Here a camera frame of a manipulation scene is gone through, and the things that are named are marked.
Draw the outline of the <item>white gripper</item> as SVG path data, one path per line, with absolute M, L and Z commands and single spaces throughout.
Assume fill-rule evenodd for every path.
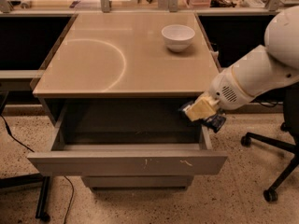
M 254 99 L 243 91 L 231 69 L 224 69 L 215 76 L 208 93 L 212 97 L 203 94 L 194 102 L 182 107 L 182 111 L 190 121 L 211 117 L 217 113 L 219 107 L 224 110 L 238 109 Z

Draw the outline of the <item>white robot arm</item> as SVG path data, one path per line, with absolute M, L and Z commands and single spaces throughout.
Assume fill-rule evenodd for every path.
M 223 69 L 207 91 L 182 107 L 191 121 L 235 110 L 256 97 L 299 81 L 299 6 L 279 12 L 267 25 L 264 43 Z

